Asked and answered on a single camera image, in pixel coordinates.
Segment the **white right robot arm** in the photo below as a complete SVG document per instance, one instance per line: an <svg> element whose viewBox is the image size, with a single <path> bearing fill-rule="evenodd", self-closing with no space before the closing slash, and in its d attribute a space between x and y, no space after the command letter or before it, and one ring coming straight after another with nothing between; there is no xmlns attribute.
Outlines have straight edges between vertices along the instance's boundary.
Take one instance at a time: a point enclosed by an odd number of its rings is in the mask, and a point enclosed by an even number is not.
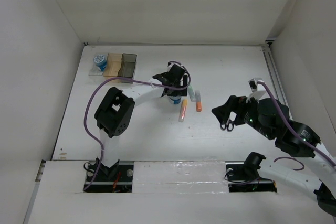
<svg viewBox="0 0 336 224"><path fill-rule="evenodd" d="M289 108L274 98L231 95L227 102L212 109L223 131L248 125L275 147L309 168L308 176L277 164L263 154L251 152L238 168L228 167L225 178L236 188L256 188L260 180L289 186L312 199L326 213L335 216L335 159L320 137L309 126L289 118Z"/></svg>

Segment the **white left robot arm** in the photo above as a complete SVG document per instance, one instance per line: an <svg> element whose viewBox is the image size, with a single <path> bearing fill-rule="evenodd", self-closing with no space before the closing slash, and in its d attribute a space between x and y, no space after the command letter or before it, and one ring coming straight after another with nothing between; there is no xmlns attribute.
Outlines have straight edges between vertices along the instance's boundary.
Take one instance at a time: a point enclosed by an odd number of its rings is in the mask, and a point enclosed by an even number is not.
<svg viewBox="0 0 336 224"><path fill-rule="evenodd" d="M187 95L190 82L186 68L179 62L170 61L166 72L153 75L147 82L123 90L116 87L108 90L94 117L103 144L103 157L99 159L100 178L112 180L118 173L120 135L128 128L135 107L164 96L180 99Z"/></svg>

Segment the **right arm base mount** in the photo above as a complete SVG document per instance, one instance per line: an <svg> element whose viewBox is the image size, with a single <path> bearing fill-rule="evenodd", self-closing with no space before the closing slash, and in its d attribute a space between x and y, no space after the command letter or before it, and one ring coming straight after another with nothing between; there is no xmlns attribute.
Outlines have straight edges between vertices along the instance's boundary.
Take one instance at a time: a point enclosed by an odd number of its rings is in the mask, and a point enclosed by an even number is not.
<svg viewBox="0 0 336 224"><path fill-rule="evenodd" d="M273 180L262 178L258 174L260 164L266 158L252 152L243 162L226 162L224 179L228 182L230 193L276 193L277 188Z"/></svg>

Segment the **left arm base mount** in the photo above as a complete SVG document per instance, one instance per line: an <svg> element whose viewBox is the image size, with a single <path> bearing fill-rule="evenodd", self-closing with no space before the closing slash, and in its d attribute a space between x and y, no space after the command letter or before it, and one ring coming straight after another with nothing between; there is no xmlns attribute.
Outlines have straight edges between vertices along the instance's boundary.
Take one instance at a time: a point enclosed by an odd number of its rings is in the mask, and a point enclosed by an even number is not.
<svg viewBox="0 0 336 224"><path fill-rule="evenodd" d="M133 186L134 163L117 162L111 167L101 165L93 179L97 164L86 162L86 179L83 190L86 193L131 193Z"/></svg>

